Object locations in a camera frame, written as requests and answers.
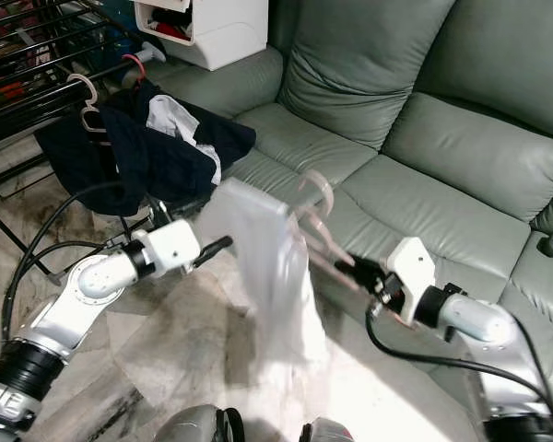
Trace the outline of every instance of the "sofa armrest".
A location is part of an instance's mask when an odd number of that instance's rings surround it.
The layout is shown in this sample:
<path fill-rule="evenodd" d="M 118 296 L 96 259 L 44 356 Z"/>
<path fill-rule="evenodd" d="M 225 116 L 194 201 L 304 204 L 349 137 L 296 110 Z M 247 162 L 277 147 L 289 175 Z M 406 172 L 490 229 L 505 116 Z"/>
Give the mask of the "sofa armrest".
<path fill-rule="evenodd" d="M 283 57 L 275 48 L 228 64 L 217 71 L 170 58 L 164 64 L 146 64 L 147 77 L 177 99 L 226 118 L 271 103 L 277 98 L 283 74 Z M 137 71 L 124 78 L 124 87 L 133 84 Z"/>

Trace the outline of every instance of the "drying rack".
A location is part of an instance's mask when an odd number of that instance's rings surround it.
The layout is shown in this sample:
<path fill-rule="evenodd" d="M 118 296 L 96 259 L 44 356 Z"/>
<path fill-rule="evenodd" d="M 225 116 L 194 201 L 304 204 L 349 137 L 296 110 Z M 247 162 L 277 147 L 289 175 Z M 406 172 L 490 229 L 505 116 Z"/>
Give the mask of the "drying rack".
<path fill-rule="evenodd" d="M 66 82 L 69 74 L 79 69 L 103 87 L 104 78 L 132 67 L 134 62 L 120 55 L 112 65 L 106 64 L 107 55 L 110 60 L 111 54 L 132 43 L 144 41 L 89 0 L 0 0 L 0 144 L 21 132 L 32 133 L 87 98 L 83 82 Z M 0 171 L 0 184 L 43 161 L 38 153 L 9 165 Z M 0 228 L 26 251 L 1 219 Z M 37 265 L 47 276 L 52 274 L 41 262 Z"/>

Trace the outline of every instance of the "white cabinet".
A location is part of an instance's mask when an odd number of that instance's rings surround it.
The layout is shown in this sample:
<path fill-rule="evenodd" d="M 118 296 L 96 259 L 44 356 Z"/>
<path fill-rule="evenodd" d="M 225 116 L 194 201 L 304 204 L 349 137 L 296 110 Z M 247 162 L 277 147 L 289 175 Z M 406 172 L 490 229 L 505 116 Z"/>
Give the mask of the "white cabinet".
<path fill-rule="evenodd" d="M 268 0 L 135 0 L 137 27 L 158 37 L 168 55 L 211 71 L 266 47 Z M 172 37 L 150 27 L 161 7 L 185 12 L 192 4 L 192 37 Z"/>

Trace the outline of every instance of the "green leather sofa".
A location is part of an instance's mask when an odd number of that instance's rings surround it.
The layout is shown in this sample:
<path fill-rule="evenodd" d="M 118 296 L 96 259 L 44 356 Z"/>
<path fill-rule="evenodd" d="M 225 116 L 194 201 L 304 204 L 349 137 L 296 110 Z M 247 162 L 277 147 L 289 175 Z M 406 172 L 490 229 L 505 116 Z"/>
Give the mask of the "green leather sofa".
<path fill-rule="evenodd" d="M 230 176 L 295 203 L 318 198 L 299 175 L 324 174 L 347 250 L 378 259 L 420 237 L 440 285 L 522 321 L 553 392 L 553 258 L 537 249 L 553 232 L 553 0 L 275 0 L 269 42 L 213 73 L 150 76 L 256 130 Z M 362 320 L 366 299 L 315 279 Z M 442 354 L 401 329 L 379 332 Z M 458 398 L 454 369 L 422 368 Z"/>

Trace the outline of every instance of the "white fabric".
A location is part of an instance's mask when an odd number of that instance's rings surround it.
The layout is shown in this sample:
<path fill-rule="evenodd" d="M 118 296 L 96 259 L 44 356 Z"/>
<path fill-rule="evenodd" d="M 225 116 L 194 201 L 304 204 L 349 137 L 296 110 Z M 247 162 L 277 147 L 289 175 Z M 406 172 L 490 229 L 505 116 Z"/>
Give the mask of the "white fabric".
<path fill-rule="evenodd" d="M 198 125 L 199 121 L 168 95 L 157 95 L 149 101 L 146 126 L 175 138 L 181 137 L 186 143 L 213 159 L 216 169 L 211 182 L 218 186 L 221 183 L 221 161 L 213 146 L 196 143 L 194 132 Z"/>
<path fill-rule="evenodd" d="M 325 333 L 315 307 L 308 251 L 287 205 L 229 178 L 215 189 L 194 228 L 204 243 L 233 238 L 255 319 L 256 377 L 287 379 L 295 365 L 322 363 Z"/>

